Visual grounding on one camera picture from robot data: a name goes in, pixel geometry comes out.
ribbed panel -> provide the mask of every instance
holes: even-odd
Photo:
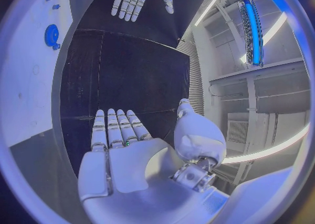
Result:
[[[190,26],[187,28],[176,49],[190,57],[189,100],[195,112],[204,115],[204,99],[199,57],[195,38]]]
[[[227,141],[246,143],[247,137],[247,121],[229,120],[227,124]]]

blue light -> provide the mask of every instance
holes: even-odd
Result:
[[[253,37],[253,65],[259,65],[259,36],[258,36],[258,28],[255,18],[255,13],[251,4],[245,4],[248,18],[251,26],[251,35]]]

corrugated wall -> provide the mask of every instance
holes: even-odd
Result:
[[[204,115],[204,99],[198,53],[192,28],[189,26],[177,48],[190,57],[189,100],[195,112]]]

